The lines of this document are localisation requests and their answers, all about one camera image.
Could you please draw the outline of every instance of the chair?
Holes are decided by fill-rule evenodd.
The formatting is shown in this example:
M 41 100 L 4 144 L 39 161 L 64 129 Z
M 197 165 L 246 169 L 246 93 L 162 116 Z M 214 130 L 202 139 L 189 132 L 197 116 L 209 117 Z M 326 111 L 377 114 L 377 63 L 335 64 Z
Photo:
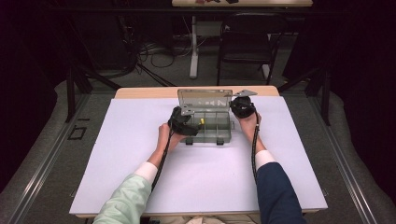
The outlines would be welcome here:
M 218 80 L 221 62 L 269 65 L 266 85 L 270 83 L 280 37 L 288 24 L 282 16 L 273 13 L 235 13 L 225 19 L 220 30 Z

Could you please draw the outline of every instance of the white table surface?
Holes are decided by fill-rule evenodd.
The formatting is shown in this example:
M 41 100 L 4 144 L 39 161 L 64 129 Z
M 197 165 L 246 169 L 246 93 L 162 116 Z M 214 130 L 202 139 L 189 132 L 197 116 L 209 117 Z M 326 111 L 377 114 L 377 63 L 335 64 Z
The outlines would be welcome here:
M 327 204 L 304 146 L 280 96 L 252 96 L 262 115 L 260 136 L 283 166 L 305 212 Z M 87 169 L 70 209 L 77 216 L 96 215 L 122 180 L 156 147 L 158 127 L 177 98 L 113 99 Z M 250 213 L 259 210 L 250 164 L 250 145 L 235 122 L 229 144 L 178 144 L 168 154 L 147 216 Z

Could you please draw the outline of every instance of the transparent container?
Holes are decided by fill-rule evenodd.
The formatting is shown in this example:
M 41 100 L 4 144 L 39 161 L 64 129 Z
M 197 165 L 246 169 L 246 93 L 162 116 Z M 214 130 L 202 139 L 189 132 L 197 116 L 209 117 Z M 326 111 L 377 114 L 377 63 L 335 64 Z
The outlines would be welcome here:
M 178 100 L 182 114 L 191 115 L 188 124 L 203 123 L 196 136 L 183 142 L 216 143 L 223 145 L 231 140 L 230 102 L 231 90 L 178 90 Z

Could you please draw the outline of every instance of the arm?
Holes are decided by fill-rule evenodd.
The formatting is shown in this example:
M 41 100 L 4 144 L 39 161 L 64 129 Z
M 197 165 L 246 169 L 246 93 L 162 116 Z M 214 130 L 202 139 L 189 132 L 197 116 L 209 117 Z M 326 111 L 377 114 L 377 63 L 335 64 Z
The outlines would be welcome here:
M 239 119 L 247 140 L 253 142 L 256 116 Z M 262 223 L 306 223 L 297 195 L 282 166 L 266 149 L 260 136 L 255 148 L 257 194 Z
M 131 175 L 128 175 L 113 192 L 111 198 L 103 205 L 94 223 L 139 223 L 146 209 L 146 203 L 151 193 L 151 184 L 158 172 L 163 157 L 163 151 L 169 137 L 169 126 L 165 123 L 159 128 L 157 147 L 148 161 Z M 173 134 L 169 143 L 169 152 L 185 136 Z

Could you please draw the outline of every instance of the black wrist device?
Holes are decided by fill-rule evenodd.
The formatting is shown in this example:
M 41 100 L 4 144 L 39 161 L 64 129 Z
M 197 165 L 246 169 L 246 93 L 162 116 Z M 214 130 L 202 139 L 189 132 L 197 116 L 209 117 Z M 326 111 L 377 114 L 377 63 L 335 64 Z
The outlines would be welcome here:
M 231 111 L 233 111 L 233 113 L 240 119 L 249 117 L 256 110 L 248 96 L 236 97 L 231 101 L 230 108 Z
M 169 127 L 172 131 L 187 136 L 195 136 L 201 129 L 199 124 L 187 124 L 191 119 L 191 115 L 183 116 L 181 115 L 181 108 L 177 106 L 173 109 L 171 118 L 168 120 Z

